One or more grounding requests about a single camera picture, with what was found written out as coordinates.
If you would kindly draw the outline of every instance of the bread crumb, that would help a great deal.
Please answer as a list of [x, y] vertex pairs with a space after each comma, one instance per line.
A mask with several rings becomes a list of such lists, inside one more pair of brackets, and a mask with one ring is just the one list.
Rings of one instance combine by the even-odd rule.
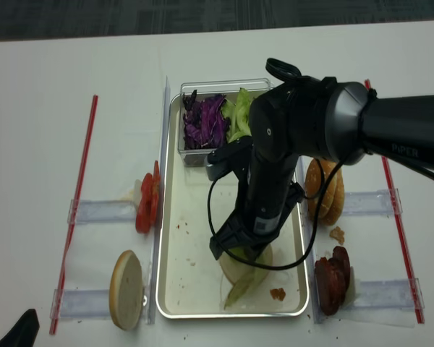
[[346, 241], [344, 238], [344, 232], [338, 226], [330, 231], [330, 237], [337, 240], [341, 246], [344, 244], [344, 241]]
[[270, 290], [270, 295], [272, 296], [273, 300], [283, 301], [284, 298], [286, 297], [286, 292], [284, 291], [283, 288], [278, 288], [278, 289], [275, 288]]

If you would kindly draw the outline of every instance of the black cable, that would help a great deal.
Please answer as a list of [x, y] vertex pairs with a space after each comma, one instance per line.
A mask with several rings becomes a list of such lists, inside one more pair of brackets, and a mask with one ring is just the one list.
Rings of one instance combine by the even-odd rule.
[[307, 245], [305, 253], [298, 260], [296, 260], [295, 262], [293, 262], [291, 264], [282, 265], [282, 266], [270, 266], [270, 265], [259, 264], [257, 262], [252, 262], [250, 260], [246, 260], [246, 259], [243, 259], [241, 257], [238, 257], [237, 255], [235, 255], [234, 253], [232, 253], [229, 249], [227, 249], [220, 242], [220, 240], [218, 239], [218, 237], [216, 235], [216, 231], [214, 230], [214, 227], [212, 225], [212, 217], [210, 216], [210, 196], [212, 195], [213, 188], [216, 185], [217, 181], [219, 179], [221, 179], [222, 177], [219, 177], [218, 179], [216, 179], [215, 181], [212, 182], [212, 184], [210, 185], [209, 194], [208, 194], [208, 220], [209, 220], [209, 227], [210, 227], [210, 232], [212, 233], [212, 235], [214, 236], [215, 240], [217, 241], [217, 244], [220, 246], [220, 248], [222, 248], [222, 250], [225, 253], [227, 253], [231, 258], [235, 259], [236, 261], [242, 262], [243, 264], [246, 264], [246, 265], [249, 265], [249, 266], [258, 267], [258, 268], [264, 269], [264, 270], [282, 271], [282, 270], [292, 269], [293, 267], [301, 265], [304, 262], [304, 260], [306, 260], [307, 257], [309, 256], [310, 251], [312, 251], [313, 243], [314, 243], [315, 237], [317, 235], [318, 215], [320, 214], [321, 203], [323, 201], [323, 198], [325, 197], [325, 193], [326, 193], [326, 190], [328, 188], [328, 185], [331, 183], [331, 180], [333, 179], [334, 175], [336, 175], [336, 172], [338, 172], [338, 170], [343, 166], [343, 164], [346, 162], [346, 160], [349, 158], [349, 156], [353, 152], [354, 151], [351, 151], [350, 153], [348, 153], [343, 159], [341, 159], [339, 161], [339, 163], [336, 164], [336, 166], [334, 166], [334, 169], [331, 171], [330, 175], [326, 179], [325, 184], [321, 188], [320, 196], [319, 196], [318, 202], [317, 202], [317, 207], [315, 208], [315, 214], [314, 214], [314, 217], [313, 217], [312, 236], [310, 237], [310, 241], [309, 241], [309, 244]]
[[302, 195], [302, 197], [304, 197], [304, 199], [306, 199], [306, 200], [317, 199], [320, 196], [321, 188], [325, 184], [325, 173], [323, 172], [323, 168], [320, 164], [320, 161], [318, 159], [315, 159], [315, 161], [317, 162], [318, 167], [320, 168], [320, 175], [321, 175], [320, 188], [318, 188], [318, 191], [314, 195], [312, 195], [311, 197], [308, 197], [306, 194]]
[[371, 150], [374, 153], [377, 153], [379, 155], [384, 155], [385, 157], [395, 161], [398, 164], [401, 164], [405, 166], [406, 168], [409, 168], [410, 170], [413, 170], [419, 174], [422, 174], [423, 176], [432, 179], [434, 181], [434, 172], [422, 167], [418, 166], [417, 164], [412, 163], [410, 160], [407, 160], [406, 158], [400, 157], [395, 155], [392, 152], [389, 152], [387, 150], [384, 150], [383, 148], [380, 148], [378, 146], [374, 146], [374, 144], [369, 143], [368, 141], [365, 142], [365, 147], [368, 150]]

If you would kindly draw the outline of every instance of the red straw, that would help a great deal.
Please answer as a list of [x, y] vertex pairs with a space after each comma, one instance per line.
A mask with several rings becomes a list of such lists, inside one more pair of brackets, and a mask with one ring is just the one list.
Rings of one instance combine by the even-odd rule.
[[[402, 218], [400, 213], [398, 213], [398, 207], [397, 207], [397, 200], [396, 196], [393, 192], [394, 191], [394, 185], [391, 175], [391, 167], [389, 166], [389, 161], [387, 158], [382, 157], [383, 159], [383, 166], [384, 166], [384, 172], [386, 174], [386, 181], [388, 182], [388, 188], [391, 192], [391, 200], [392, 200], [392, 207], [394, 211], [394, 217], [396, 219], [396, 225], [397, 225], [397, 231], [399, 232], [399, 239], [400, 239], [400, 246], [402, 248], [402, 254], [404, 255], [404, 262], [405, 262], [405, 268], [407, 269], [407, 277], [410, 281], [414, 280], [414, 272], [413, 272], [413, 265], [412, 265], [412, 259], [410, 258], [410, 251], [408, 250], [407, 246], [407, 238], [405, 237], [405, 230], [404, 230], [404, 224], [402, 223]], [[417, 321], [418, 324], [425, 324], [425, 316], [422, 312], [422, 306], [420, 302], [420, 297], [417, 295], [417, 291], [413, 283], [410, 283], [410, 288], [412, 289], [412, 296], [413, 296], [413, 302], [414, 302], [414, 313], [417, 315]]]
[[[80, 161], [79, 177], [77, 178], [77, 186], [75, 187], [74, 204], [72, 206], [73, 210], [71, 211], [71, 213], [77, 212], [77, 207], [79, 204], [80, 193], [82, 191], [82, 183], [84, 181], [85, 166], [87, 164], [88, 148], [90, 147], [90, 139], [92, 138], [93, 124], [95, 123], [95, 113], [96, 113], [97, 105], [98, 105], [98, 96], [94, 95], [92, 100], [92, 109], [90, 111], [90, 118], [88, 119], [87, 134], [85, 135], [85, 144], [84, 144], [84, 150], [82, 152], [82, 160]], [[67, 250], [69, 249], [69, 245], [71, 244], [72, 233], [74, 233], [74, 224], [70, 223], [67, 228], [66, 246], [64, 246], [63, 260], [61, 262], [61, 270], [59, 272], [58, 292], [56, 297], [56, 308], [55, 308], [54, 317], [58, 317], [59, 308], [61, 306], [61, 297], [64, 289], [64, 264], [66, 262]], [[50, 335], [56, 334], [57, 327], [58, 327], [58, 318], [51, 318]]]

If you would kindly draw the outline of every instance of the tomato slice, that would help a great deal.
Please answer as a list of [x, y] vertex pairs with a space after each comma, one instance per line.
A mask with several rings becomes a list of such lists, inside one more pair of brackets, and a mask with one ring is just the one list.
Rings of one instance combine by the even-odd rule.
[[150, 214], [151, 214], [151, 201], [142, 196], [140, 206], [137, 211], [137, 218], [135, 219], [135, 229], [140, 234], [147, 234], [150, 230]]
[[151, 194], [153, 193], [153, 175], [147, 173], [142, 182], [142, 200], [145, 198], [147, 201], [151, 201]]
[[154, 224], [156, 222], [156, 217], [158, 215], [158, 203], [159, 203], [159, 184], [161, 183], [161, 174], [159, 172], [158, 161], [154, 162], [154, 177], [153, 177], [153, 189], [151, 197], [151, 214], [150, 223]]

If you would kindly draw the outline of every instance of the black object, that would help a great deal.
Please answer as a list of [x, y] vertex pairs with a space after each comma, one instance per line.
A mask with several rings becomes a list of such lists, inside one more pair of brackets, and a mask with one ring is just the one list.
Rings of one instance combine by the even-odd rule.
[[[358, 82], [317, 80], [298, 68], [268, 59], [266, 69], [284, 81], [256, 98], [250, 107], [252, 132], [212, 152], [206, 170], [213, 184], [208, 197], [210, 249], [255, 267], [285, 270], [307, 257], [315, 240], [319, 206], [330, 179], [321, 187], [312, 239], [296, 262], [281, 267], [254, 260], [278, 237], [294, 204], [306, 197], [291, 178], [300, 155], [352, 165], [368, 153], [384, 155], [434, 180], [434, 96], [378, 99]], [[216, 233], [210, 217], [210, 194], [222, 176], [235, 172], [239, 180], [235, 210]], [[229, 250], [243, 247], [248, 260]]]
[[32, 347], [39, 328], [37, 312], [29, 309], [0, 340], [0, 347]]

